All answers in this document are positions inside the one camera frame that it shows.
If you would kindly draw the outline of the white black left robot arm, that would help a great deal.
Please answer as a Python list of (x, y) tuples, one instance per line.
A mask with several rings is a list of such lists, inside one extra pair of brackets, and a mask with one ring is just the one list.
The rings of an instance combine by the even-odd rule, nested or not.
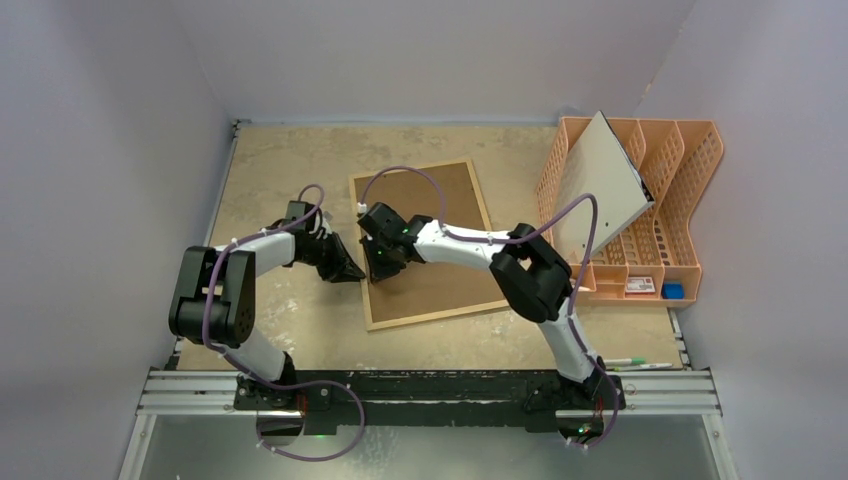
[(297, 263), (329, 283), (365, 277), (321, 208), (292, 200), (282, 218), (255, 235), (228, 246), (188, 248), (169, 310), (172, 334), (223, 355), (275, 409), (295, 402), (298, 382), (290, 354), (255, 326), (256, 280)]

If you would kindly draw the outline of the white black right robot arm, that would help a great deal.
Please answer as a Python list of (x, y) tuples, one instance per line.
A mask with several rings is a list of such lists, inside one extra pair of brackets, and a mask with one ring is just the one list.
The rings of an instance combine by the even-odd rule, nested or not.
[(584, 407), (606, 386), (604, 366), (573, 306), (572, 270), (529, 224), (483, 232), (448, 226), (429, 216), (404, 219), (377, 202), (358, 206), (358, 225), (371, 281), (391, 278), (412, 262), (441, 263), (489, 272), (511, 309), (535, 323), (549, 345), (564, 399)]

